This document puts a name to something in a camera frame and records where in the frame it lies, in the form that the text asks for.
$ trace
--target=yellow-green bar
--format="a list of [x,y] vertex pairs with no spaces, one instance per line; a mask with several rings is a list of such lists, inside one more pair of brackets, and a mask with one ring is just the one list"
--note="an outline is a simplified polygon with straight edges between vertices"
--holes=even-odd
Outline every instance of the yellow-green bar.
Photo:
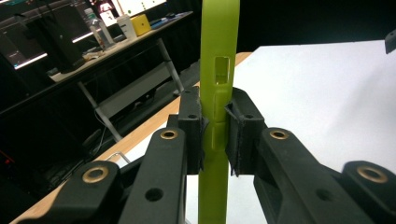
[[204,0],[200,98],[209,124],[204,133],[204,170],[199,174],[200,224],[226,222],[229,172],[224,106],[233,90],[238,22],[239,0]]

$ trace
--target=white surface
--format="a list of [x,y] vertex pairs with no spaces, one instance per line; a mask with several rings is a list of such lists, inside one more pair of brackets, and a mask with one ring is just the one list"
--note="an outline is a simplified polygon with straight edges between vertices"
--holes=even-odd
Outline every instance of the white surface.
[[[396,53],[383,41],[262,47],[235,69],[269,127],[292,131],[322,164],[365,160],[396,173]],[[127,157],[144,155],[149,137]],[[229,178],[227,223],[265,223],[252,176]],[[186,218],[197,223],[198,178]]]
[[118,12],[121,14],[128,14],[134,16],[152,7],[156,7],[159,4],[166,2],[166,0],[119,0],[113,1],[115,3]]

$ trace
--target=desk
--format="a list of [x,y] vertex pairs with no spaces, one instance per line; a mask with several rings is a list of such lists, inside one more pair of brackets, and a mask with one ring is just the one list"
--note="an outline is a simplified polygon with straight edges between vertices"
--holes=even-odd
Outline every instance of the desk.
[[[137,39],[130,40],[126,39],[121,41],[120,43],[117,43],[116,46],[112,49],[106,50],[105,55],[99,57],[98,59],[91,60],[83,64],[79,69],[67,73],[67,74],[56,74],[55,76],[52,76],[52,80],[55,82],[62,82],[65,79],[68,79],[70,77],[74,76],[81,76],[84,73],[92,73],[92,69],[95,69],[96,67],[99,67],[98,70],[100,69],[101,63],[105,62],[107,59],[111,57],[116,57],[117,54],[122,53],[123,51],[132,48],[135,44],[143,41],[144,39],[147,39],[151,37],[152,35],[155,35],[156,33],[160,32],[163,29],[166,29],[167,27],[171,26],[178,20],[182,20],[183,18],[189,16],[192,12],[185,12],[185,13],[180,13],[177,14],[176,17],[172,20],[166,23],[164,26],[162,26],[159,29],[156,30],[151,30],[148,33],[139,36]],[[84,95],[87,97],[89,102],[91,103],[92,107],[96,111],[96,113],[99,115],[101,118],[102,122],[107,126],[107,128],[110,130],[110,132],[113,134],[113,138],[116,142],[121,140],[121,135],[119,132],[117,132],[116,128],[110,121],[110,118],[116,115],[118,112],[120,112],[125,106],[131,104],[135,100],[137,100],[139,97],[141,97],[143,94],[145,94],[148,90],[151,90],[155,88],[157,85],[161,84],[163,81],[165,81],[170,74],[172,79],[174,80],[178,92],[184,91],[183,84],[180,81],[180,78],[177,74],[176,68],[174,67],[172,63],[172,59],[169,57],[168,51],[166,50],[165,44],[163,43],[163,40],[159,37],[156,40],[155,43],[161,52],[161,55],[163,56],[163,63],[155,67],[154,69],[150,70],[147,72],[145,75],[140,77],[138,80],[130,83],[128,86],[122,88],[121,90],[117,91],[116,93],[112,94],[110,97],[105,99],[101,103],[97,103],[94,100],[94,97],[90,94],[90,92],[85,88],[85,85],[82,81],[78,82],[79,88],[82,90]]]
[[[262,47],[251,55],[237,54],[236,60],[242,62],[235,68],[234,85],[249,94],[268,126],[294,132],[334,170],[341,171],[347,161],[366,160],[396,173],[396,102],[389,99],[396,94],[396,54],[386,55],[383,41]],[[130,155],[145,147],[139,143],[176,113],[178,104],[177,98],[99,160],[116,151],[132,160]],[[187,218],[195,223],[197,185],[191,177]],[[44,214],[58,191],[17,220]],[[229,196],[227,223],[264,222],[250,176],[230,178]]]
[[133,49],[135,49],[137,46],[139,46],[142,43],[156,42],[157,44],[159,44],[159,47],[161,49],[161,46],[160,46],[161,43],[159,43],[159,41],[160,41],[159,39],[161,39],[161,36],[164,33],[171,31],[171,30],[175,30],[177,27],[179,27],[179,25],[185,24],[185,22],[193,20],[193,19],[194,19],[194,13],[186,12],[185,14],[180,15],[180,18],[178,20],[170,21],[159,29],[149,31],[146,34],[139,36],[135,41],[126,40],[126,41],[123,41],[122,43],[119,43],[120,46],[115,47],[113,50],[111,50],[112,53],[109,52],[106,56],[101,57],[99,60],[95,60],[95,62],[94,61],[87,62],[84,65],[82,65],[79,69],[77,69],[76,71],[74,71],[72,73],[55,76],[54,84],[48,86],[46,89],[44,89],[42,91],[39,91],[39,92],[29,96],[28,98],[18,102],[17,104],[12,105],[9,108],[1,111],[0,118],[6,117],[6,116],[14,113],[15,111],[25,108],[26,106],[28,106],[38,100],[48,97],[49,95],[52,95],[56,91],[64,90],[65,88],[69,88],[71,86],[76,85],[76,83],[83,80],[84,78],[86,78],[87,76],[92,74],[97,69],[100,69],[101,66],[104,66],[106,63],[111,63],[111,62],[116,61],[123,52],[132,51]]

